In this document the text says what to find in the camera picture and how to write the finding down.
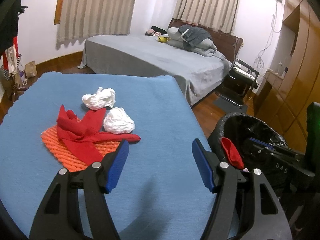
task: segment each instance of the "white crumpled tissue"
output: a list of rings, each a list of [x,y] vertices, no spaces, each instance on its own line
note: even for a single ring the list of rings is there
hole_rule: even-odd
[[[82,102],[91,110],[98,110],[106,106],[113,107],[116,102],[116,92],[111,88],[99,87],[96,94],[82,96]]]
[[[126,114],[122,107],[110,109],[105,119],[103,127],[107,132],[120,134],[130,133],[134,130],[134,121]]]

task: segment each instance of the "silver screw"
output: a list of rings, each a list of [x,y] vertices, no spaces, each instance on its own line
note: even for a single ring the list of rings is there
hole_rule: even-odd
[[[254,169],[254,174],[261,175],[262,171],[260,169]]]
[[[101,167],[101,163],[100,162],[94,162],[92,163],[92,167],[95,168],[95,169],[98,169]]]
[[[221,168],[223,168],[223,169],[226,169],[226,168],[229,167],[229,164],[226,163],[226,162],[220,162],[219,166],[220,166]]]
[[[66,173],[67,173],[67,169],[66,168],[62,168],[62,169],[59,170],[59,174],[60,175],[64,175]]]

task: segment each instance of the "blue tablecloth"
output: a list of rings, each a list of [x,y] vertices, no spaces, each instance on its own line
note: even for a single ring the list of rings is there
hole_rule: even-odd
[[[82,118],[84,94],[113,88],[116,107],[134,120],[141,141],[130,145],[118,185],[106,195],[122,240],[200,239],[215,195],[201,180],[191,152],[206,138],[174,78],[44,74],[9,109],[0,126],[0,198],[27,236],[37,208],[62,167],[40,134],[56,124],[64,104]],[[79,191],[82,223],[91,236]]]

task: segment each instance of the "dark gray clothing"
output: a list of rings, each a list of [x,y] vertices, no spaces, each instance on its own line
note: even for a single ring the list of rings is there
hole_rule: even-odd
[[[183,34],[187,29],[189,30],[183,36],[183,38],[187,41],[183,41],[184,49],[190,49],[205,39],[212,40],[210,33],[208,33],[205,29],[200,27],[182,25],[178,31],[179,33]]]

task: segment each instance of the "gray bedsheet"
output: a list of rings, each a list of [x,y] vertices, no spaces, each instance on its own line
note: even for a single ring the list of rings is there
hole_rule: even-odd
[[[221,84],[231,62],[174,48],[155,37],[128,35],[88,38],[79,68],[86,65],[97,74],[173,76],[192,106]]]

